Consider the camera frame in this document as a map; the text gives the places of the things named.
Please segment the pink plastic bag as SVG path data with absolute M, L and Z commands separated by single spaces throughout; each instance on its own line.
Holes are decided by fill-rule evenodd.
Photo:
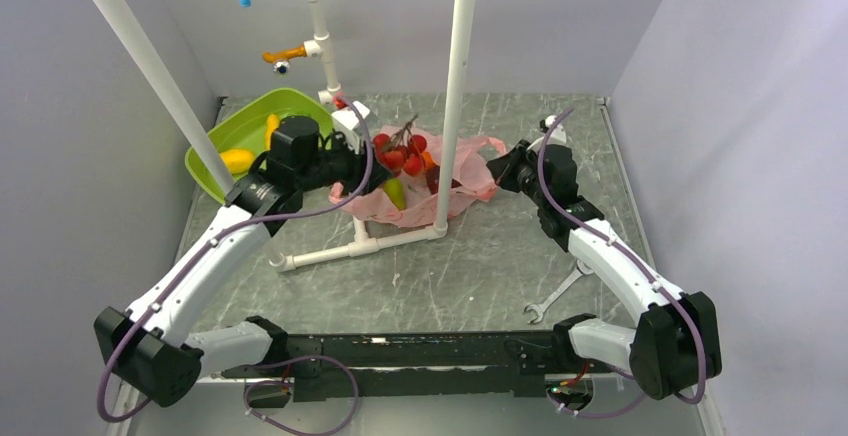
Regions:
M 481 152 L 490 147 L 499 156 L 507 152 L 503 141 L 486 135 L 457 140 L 453 187 L 449 190 L 448 215 L 457 216 L 476 201 L 487 202 L 497 191 L 495 179 L 486 166 Z M 428 226 L 435 222 L 437 195 L 430 191 L 425 176 L 398 176 L 406 207 L 397 208 L 382 188 L 358 196 L 342 210 L 361 221 L 389 224 L 398 228 Z

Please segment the red fake cherry bunch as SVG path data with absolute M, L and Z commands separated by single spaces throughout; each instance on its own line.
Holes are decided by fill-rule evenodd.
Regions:
M 399 130 L 381 132 L 372 140 L 378 161 L 395 175 L 405 173 L 416 177 L 426 172 L 420 153 L 428 151 L 428 141 L 413 132 L 417 119 L 418 115 L 414 114 Z

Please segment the yellow fake fruit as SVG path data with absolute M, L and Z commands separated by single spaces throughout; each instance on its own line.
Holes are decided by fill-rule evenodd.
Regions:
M 231 175 L 248 172 L 257 158 L 253 151 L 244 148 L 225 150 L 219 156 Z

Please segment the green fake pear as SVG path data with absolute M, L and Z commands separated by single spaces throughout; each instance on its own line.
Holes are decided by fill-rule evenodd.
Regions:
M 397 210 L 404 211 L 407 208 L 405 185 L 401 180 L 390 178 L 383 184 L 382 189 Z

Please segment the dark red fake apple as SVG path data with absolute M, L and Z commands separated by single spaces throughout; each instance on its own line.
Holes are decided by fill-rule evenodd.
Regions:
M 437 194 L 440 188 L 441 168 L 434 166 L 425 172 L 425 182 L 429 192 L 433 195 Z

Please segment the orange fake carrot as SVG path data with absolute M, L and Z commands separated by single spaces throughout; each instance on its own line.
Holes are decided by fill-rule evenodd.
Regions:
M 422 163 L 423 163 L 424 170 L 426 172 L 437 167 L 437 164 L 435 163 L 431 154 L 428 151 L 421 152 L 420 157 L 421 157 L 421 160 L 422 160 Z

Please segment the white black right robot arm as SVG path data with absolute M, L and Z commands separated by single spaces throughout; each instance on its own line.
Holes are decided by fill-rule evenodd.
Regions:
M 601 362 L 631 376 L 655 400 L 699 403 L 707 380 L 722 371 L 713 301 L 660 276 L 619 239 L 580 194 L 570 148 L 522 140 L 487 168 L 499 188 L 536 205 L 544 233 L 597 275 L 632 319 L 619 326 L 581 314 L 557 323 L 550 347 L 555 365 L 574 371 L 587 360 Z

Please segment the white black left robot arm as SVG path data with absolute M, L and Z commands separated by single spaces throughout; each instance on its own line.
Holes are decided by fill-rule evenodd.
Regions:
M 100 405 L 110 376 L 168 407 L 211 373 L 252 366 L 272 376 L 285 367 L 288 334 L 263 317 L 223 330 L 192 329 L 246 259 L 286 221 L 307 217 L 306 193 L 339 183 L 351 201 L 390 177 L 377 160 L 364 113 L 351 106 L 331 118 L 328 135 L 309 116 L 282 119 L 269 149 L 237 180 L 204 236 L 127 309 L 107 307 L 98 315 L 94 330 L 105 363 Z

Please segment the yellow fake corn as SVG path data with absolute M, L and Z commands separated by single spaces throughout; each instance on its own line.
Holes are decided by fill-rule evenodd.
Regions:
M 263 138 L 263 147 L 265 151 L 270 150 L 273 133 L 277 130 L 280 123 L 281 118 L 277 114 L 271 113 L 267 116 Z

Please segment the green plastic basin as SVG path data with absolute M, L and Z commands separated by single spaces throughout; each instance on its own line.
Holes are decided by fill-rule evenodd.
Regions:
M 267 116 L 276 114 L 280 118 L 291 115 L 309 116 L 314 119 L 323 136 L 333 131 L 331 114 L 318 101 L 292 88 L 272 90 L 259 98 L 240 105 L 225 103 L 222 110 L 231 109 L 228 116 L 208 132 L 214 147 L 219 151 L 234 148 L 247 149 L 258 154 L 264 148 Z

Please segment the orange plastic faucet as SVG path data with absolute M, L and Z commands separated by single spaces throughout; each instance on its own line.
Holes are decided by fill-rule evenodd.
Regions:
M 290 48 L 275 53 L 263 52 L 262 60 L 268 63 L 272 71 L 279 76 L 285 76 L 291 68 L 291 61 L 298 58 L 306 58 L 309 54 L 304 45 L 295 48 Z

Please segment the silver wrench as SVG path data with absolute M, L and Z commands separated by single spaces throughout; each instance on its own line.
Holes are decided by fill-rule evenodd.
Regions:
M 566 290 L 568 290 L 576 281 L 583 276 L 588 276 L 593 273 L 593 270 L 582 261 L 577 261 L 571 273 L 552 291 L 542 302 L 529 303 L 524 307 L 523 313 L 530 315 L 528 321 L 531 325 L 540 324 L 545 317 L 547 310 L 556 302 Z

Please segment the white PVC pipe frame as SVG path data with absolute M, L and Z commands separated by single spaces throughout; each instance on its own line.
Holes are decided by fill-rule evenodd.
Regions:
M 92 0 L 105 17 L 120 42 L 150 83 L 171 118 L 179 127 L 206 166 L 216 184 L 223 190 L 235 185 L 233 176 L 228 172 L 219 157 L 213 142 L 202 128 L 195 111 L 190 107 L 184 93 L 180 90 L 162 57 L 155 49 L 147 33 L 134 15 L 126 0 Z M 341 89 L 336 67 L 333 61 L 334 49 L 320 0 L 307 0 L 312 17 L 314 37 L 310 49 L 321 59 L 327 87 L 320 92 L 322 103 L 331 102 Z M 475 0 L 454 0 L 453 21 L 451 27 L 450 61 L 448 65 L 447 93 L 443 120 L 443 161 L 442 177 L 451 175 L 456 158 L 458 128 L 461 106 L 465 90 L 466 66 L 470 49 Z M 279 271 L 334 261 L 342 258 L 372 254 L 419 241 L 435 240 L 444 237 L 448 229 L 449 190 L 442 186 L 438 192 L 435 219 L 432 225 L 423 229 L 409 231 L 383 238 L 368 234 L 364 222 L 354 222 L 353 242 L 313 253 L 296 256 L 284 256 L 272 253 L 269 260 Z

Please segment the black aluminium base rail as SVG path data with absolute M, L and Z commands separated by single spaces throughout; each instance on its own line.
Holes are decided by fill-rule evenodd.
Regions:
M 290 335 L 263 320 L 248 323 L 270 336 L 259 362 L 239 356 L 213 363 L 201 343 L 173 347 L 145 332 L 134 336 L 113 372 L 161 407 L 180 400 L 212 373 L 226 378 L 294 378 L 304 401 L 340 397 L 334 377 L 348 368 L 363 396 L 513 392 L 540 395 L 545 375 L 581 369 L 567 326 L 551 331 L 392 334 L 380 342 L 365 335 Z

